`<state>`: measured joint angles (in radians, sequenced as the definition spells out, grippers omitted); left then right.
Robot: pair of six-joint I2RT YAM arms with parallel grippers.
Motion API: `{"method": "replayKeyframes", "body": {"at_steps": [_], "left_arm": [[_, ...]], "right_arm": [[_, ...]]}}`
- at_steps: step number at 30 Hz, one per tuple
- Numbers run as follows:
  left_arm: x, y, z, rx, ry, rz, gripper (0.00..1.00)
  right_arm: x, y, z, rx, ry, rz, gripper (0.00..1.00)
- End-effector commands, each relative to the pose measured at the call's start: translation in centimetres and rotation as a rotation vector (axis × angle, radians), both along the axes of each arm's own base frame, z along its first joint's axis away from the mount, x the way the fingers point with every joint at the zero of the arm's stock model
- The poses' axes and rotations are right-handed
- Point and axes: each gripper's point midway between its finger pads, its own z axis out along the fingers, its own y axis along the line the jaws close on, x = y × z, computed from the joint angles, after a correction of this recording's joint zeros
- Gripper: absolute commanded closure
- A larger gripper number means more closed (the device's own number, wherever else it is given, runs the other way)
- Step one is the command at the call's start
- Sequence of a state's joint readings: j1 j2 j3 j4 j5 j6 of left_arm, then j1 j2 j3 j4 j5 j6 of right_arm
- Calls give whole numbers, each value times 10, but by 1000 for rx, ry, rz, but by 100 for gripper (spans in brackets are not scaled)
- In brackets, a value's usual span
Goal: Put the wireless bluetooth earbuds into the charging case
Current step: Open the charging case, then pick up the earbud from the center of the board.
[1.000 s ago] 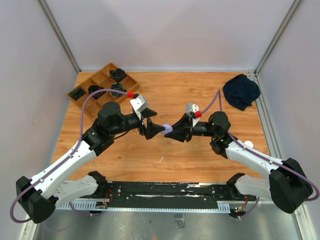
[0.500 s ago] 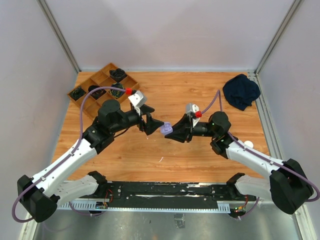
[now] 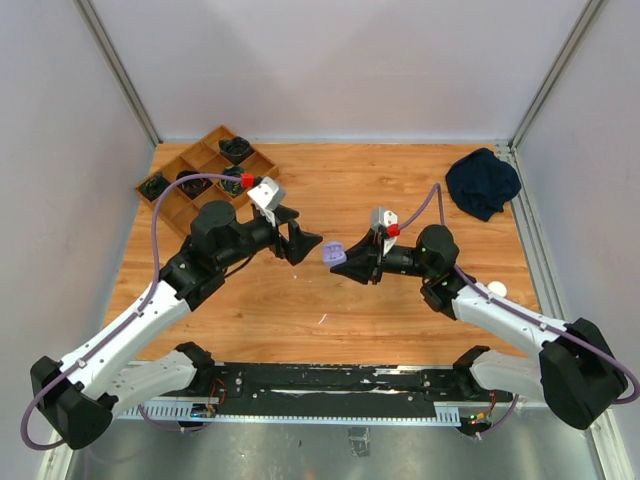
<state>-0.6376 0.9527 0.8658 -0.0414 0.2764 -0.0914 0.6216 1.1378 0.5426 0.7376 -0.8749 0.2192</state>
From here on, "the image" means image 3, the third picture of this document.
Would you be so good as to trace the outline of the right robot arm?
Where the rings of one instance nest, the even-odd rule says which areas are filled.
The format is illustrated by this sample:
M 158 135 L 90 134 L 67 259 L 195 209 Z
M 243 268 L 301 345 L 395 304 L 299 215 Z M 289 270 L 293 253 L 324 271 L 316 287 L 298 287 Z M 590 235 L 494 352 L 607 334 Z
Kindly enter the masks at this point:
M 523 352 L 522 357 L 476 347 L 460 358 L 455 392 L 474 400 L 499 390 L 543 401 L 565 424 L 589 428 L 628 388 L 622 364 L 599 328 L 580 318 L 547 317 L 495 293 L 456 264 L 459 249 L 444 225 L 429 225 L 415 246 L 395 243 L 399 228 L 379 226 L 348 250 L 338 249 L 330 270 L 358 283 L 384 274 L 418 277 L 425 303 L 436 313 L 475 325 Z

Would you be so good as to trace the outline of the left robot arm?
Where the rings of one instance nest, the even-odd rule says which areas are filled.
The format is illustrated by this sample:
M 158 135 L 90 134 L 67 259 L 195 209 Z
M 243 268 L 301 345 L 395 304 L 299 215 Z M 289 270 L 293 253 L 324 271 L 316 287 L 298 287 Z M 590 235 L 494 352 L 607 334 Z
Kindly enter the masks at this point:
M 241 223 L 234 207 L 222 200 L 206 203 L 190 225 L 180 250 L 127 310 L 93 338 L 60 360 L 48 356 L 30 368 L 33 399 L 21 420 L 23 442 L 37 450 L 28 434 L 39 411 L 59 435 L 58 444 L 73 450 L 97 440 L 122 412 L 160 394 L 186 389 L 200 396 L 214 383 L 211 356 L 194 343 L 132 371 L 124 368 L 173 323 L 190 315 L 228 277 L 246 267 L 262 250 L 295 266 L 318 246 L 319 234 L 302 230 L 298 212 L 278 205 L 253 210 Z

